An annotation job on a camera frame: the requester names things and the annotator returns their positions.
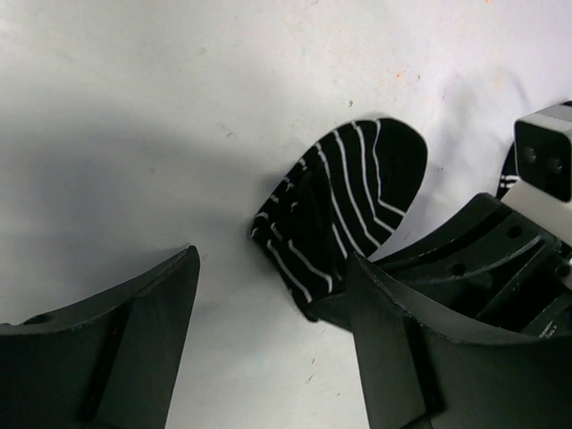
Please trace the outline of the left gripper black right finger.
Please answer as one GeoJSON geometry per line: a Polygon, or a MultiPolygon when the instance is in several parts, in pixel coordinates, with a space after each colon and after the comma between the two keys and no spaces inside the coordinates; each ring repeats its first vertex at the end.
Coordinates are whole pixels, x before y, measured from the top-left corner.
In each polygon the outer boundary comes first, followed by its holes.
{"type": "Polygon", "coordinates": [[[349,318],[373,428],[568,428],[571,339],[457,313],[362,257],[349,318]]]}

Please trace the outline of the black sock thin white stripes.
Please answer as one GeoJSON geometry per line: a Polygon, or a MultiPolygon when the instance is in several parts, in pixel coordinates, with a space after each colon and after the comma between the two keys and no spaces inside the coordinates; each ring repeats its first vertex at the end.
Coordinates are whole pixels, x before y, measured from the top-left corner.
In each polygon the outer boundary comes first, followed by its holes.
{"type": "Polygon", "coordinates": [[[347,122],[285,174],[251,223],[301,314],[344,290],[346,263],[371,257],[399,228],[421,188],[424,138],[391,117],[347,122]]]}

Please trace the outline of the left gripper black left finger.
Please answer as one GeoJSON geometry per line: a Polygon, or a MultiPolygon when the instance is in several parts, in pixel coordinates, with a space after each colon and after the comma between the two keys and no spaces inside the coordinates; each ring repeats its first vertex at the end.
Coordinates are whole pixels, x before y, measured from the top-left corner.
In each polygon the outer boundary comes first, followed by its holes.
{"type": "Polygon", "coordinates": [[[3,324],[2,427],[164,427],[199,270],[188,247],[90,298],[3,324]]]}

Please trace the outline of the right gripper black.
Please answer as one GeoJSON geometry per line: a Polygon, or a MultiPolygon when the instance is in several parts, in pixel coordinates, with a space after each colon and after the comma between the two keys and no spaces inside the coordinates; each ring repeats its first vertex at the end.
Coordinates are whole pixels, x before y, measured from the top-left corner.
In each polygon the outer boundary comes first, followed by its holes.
{"type": "Polygon", "coordinates": [[[570,268],[560,249],[480,193],[429,235],[366,267],[479,322],[546,339],[569,331],[570,268]]]}

